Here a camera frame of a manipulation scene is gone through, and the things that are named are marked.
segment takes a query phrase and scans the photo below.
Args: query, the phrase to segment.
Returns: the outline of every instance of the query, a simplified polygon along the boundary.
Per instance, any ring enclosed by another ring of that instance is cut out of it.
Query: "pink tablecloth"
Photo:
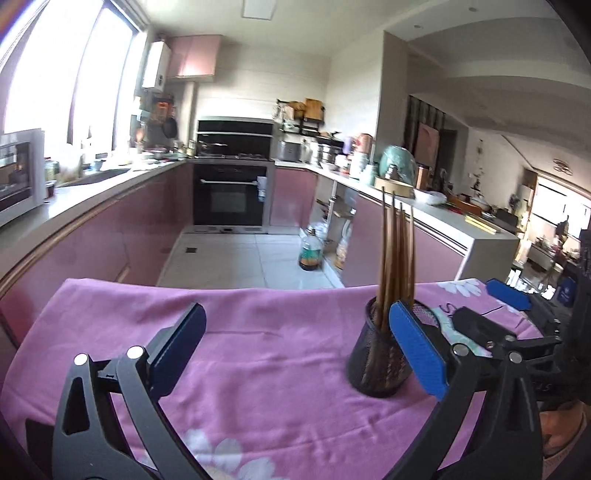
[[[387,400],[348,384],[345,360],[375,287],[341,290],[190,291],[68,280],[51,299],[8,372],[0,409],[25,444],[24,422],[54,423],[77,353],[112,358],[145,345],[193,301],[207,333],[161,405],[189,449],[218,480],[380,479],[433,409],[414,377]],[[468,306],[513,330],[538,332],[476,280],[423,284],[417,298]],[[476,395],[446,462],[459,458],[482,404]],[[116,408],[134,454],[149,463],[121,399]]]

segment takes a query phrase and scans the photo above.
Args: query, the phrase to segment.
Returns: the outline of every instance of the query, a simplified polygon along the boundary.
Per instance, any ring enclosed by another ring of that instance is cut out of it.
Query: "silver screw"
[[[511,360],[514,364],[520,364],[523,361],[523,357],[517,352],[511,352],[509,354],[509,360]]]
[[[144,347],[142,346],[133,346],[129,350],[127,350],[127,356],[133,360],[136,358],[141,357],[144,354]]]
[[[466,356],[468,353],[470,353],[470,349],[466,345],[464,345],[463,343],[455,344],[453,346],[452,351],[457,356]]]
[[[79,353],[74,357],[74,364],[81,366],[84,365],[88,361],[88,355],[85,353]]]

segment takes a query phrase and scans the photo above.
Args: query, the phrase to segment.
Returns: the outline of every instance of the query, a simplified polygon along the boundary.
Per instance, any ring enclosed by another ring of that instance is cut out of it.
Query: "white countertop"
[[[47,203],[0,227],[0,278],[47,238],[97,205],[156,175],[176,168],[169,162],[150,170],[134,170],[88,185],[61,187]]]
[[[357,190],[369,197],[381,201],[382,192],[371,186],[364,185],[358,180],[349,178],[348,176],[341,175],[340,173],[324,170],[320,167],[315,167],[310,164],[301,162],[286,162],[286,161],[275,161],[275,166],[281,168],[299,168],[310,170],[318,175],[322,175],[331,180],[335,180],[340,184],[343,184],[353,190]],[[465,221],[464,215],[459,213],[451,212],[442,207],[434,207],[425,205],[424,203],[417,202],[414,199],[406,199],[396,197],[397,206],[404,208],[408,213],[411,207],[414,208],[414,217],[422,223],[425,223],[434,230],[442,233],[443,235],[456,241],[466,249],[470,249],[475,240],[517,240],[517,237],[505,230],[501,230],[497,233],[488,233],[481,230],[478,227],[470,225]],[[386,195],[386,203],[392,205],[392,196]]]

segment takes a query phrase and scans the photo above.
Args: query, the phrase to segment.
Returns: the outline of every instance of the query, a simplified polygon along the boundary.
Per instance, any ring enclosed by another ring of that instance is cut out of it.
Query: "white tile floor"
[[[196,248],[187,253],[187,248]],[[192,289],[334,288],[321,270],[297,264],[297,235],[225,235],[183,233],[171,253],[160,287]]]

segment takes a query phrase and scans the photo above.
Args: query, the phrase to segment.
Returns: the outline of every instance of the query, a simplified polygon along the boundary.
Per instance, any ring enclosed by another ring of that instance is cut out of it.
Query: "sink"
[[[115,168],[113,170],[98,171],[81,179],[70,181],[60,185],[60,187],[75,187],[77,185],[89,185],[91,183],[99,183],[100,181],[112,179],[122,173],[129,172],[129,168]]]

